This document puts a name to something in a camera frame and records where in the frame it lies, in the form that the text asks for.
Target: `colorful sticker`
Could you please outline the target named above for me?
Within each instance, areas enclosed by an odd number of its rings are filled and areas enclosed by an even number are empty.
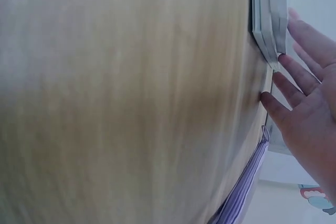
[[[299,188],[301,196],[313,207],[322,209],[323,212],[326,212],[329,215],[334,215],[336,213],[336,207],[332,205],[329,198],[320,187],[299,185]]]

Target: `light wood panel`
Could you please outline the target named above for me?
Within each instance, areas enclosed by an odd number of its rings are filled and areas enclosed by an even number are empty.
[[[0,3],[0,222],[206,223],[264,114],[248,0]]]

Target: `hand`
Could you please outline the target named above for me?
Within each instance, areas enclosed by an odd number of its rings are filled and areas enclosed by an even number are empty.
[[[273,81],[292,110],[268,92],[261,94],[261,102],[293,156],[336,205],[336,43],[301,21],[293,10],[288,30],[296,41],[295,52],[315,76],[281,55],[280,63],[301,91],[278,72]]]

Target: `purple striped fabric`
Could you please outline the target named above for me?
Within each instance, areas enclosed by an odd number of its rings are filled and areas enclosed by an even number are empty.
[[[237,224],[236,222],[243,212],[247,195],[251,191],[256,174],[260,170],[268,149],[270,136],[265,126],[262,127],[262,134],[262,139],[247,163],[238,182],[217,211],[217,214],[215,214],[209,222],[210,224]]]

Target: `fingernail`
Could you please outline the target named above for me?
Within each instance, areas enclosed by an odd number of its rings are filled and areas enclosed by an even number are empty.
[[[298,12],[294,8],[289,7],[288,8],[288,14],[289,14],[290,19],[300,20],[300,15],[298,14]]]

